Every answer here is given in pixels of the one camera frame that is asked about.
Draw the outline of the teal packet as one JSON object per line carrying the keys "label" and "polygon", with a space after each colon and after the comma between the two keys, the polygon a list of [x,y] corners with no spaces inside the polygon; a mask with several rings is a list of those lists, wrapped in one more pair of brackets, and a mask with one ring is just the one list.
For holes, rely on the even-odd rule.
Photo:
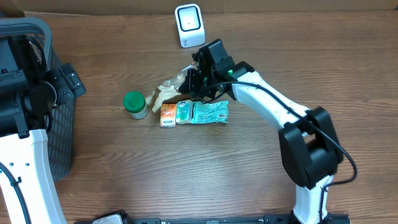
{"label": "teal packet", "polygon": [[228,101],[216,103],[194,102],[192,124],[227,123]]}

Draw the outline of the Kleenex tissue pack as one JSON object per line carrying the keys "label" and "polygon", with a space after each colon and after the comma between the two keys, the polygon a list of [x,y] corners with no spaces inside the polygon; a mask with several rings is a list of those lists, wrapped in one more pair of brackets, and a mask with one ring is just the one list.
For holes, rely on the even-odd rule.
{"label": "Kleenex tissue pack", "polygon": [[177,103],[177,124],[190,124],[192,122],[193,106],[194,104],[192,100],[184,100]]}

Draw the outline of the green lid jar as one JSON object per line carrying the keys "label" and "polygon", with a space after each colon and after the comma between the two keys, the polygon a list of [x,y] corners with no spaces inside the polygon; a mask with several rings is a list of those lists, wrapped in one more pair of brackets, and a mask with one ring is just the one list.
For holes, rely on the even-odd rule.
{"label": "green lid jar", "polygon": [[123,106],[134,119],[143,119],[149,113],[144,95],[139,91],[130,91],[123,98]]}

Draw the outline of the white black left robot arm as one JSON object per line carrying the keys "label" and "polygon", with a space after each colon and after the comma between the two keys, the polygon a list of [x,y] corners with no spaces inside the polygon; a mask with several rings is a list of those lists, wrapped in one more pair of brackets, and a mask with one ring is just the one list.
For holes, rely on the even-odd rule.
{"label": "white black left robot arm", "polygon": [[1,37],[1,192],[12,223],[65,223],[48,153],[52,110],[86,92],[70,63],[47,68],[32,36]]}

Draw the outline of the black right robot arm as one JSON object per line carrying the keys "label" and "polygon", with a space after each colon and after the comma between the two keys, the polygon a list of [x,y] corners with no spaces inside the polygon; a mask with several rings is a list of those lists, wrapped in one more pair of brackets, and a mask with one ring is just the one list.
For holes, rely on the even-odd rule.
{"label": "black right robot arm", "polygon": [[235,63],[220,39],[192,55],[178,89],[192,98],[215,100],[222,94],[261,115],[279,135],[282,165],[296,184],[295,205],[288,215],[267,215],[264,223],[349,223],[347,215],[327,211],[328,189],[343,153],[328,112],[295,103],[266,83],[254,67]]}

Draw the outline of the orange tissue pack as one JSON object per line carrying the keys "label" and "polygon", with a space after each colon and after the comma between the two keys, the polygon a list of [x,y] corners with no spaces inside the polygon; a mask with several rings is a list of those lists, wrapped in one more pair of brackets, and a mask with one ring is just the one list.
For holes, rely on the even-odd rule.
{"label": "orange tissue pack", "polygon": [[174,128],[176,127],[176,104],[162,104],[160,109],[160,126],[162,128]]}

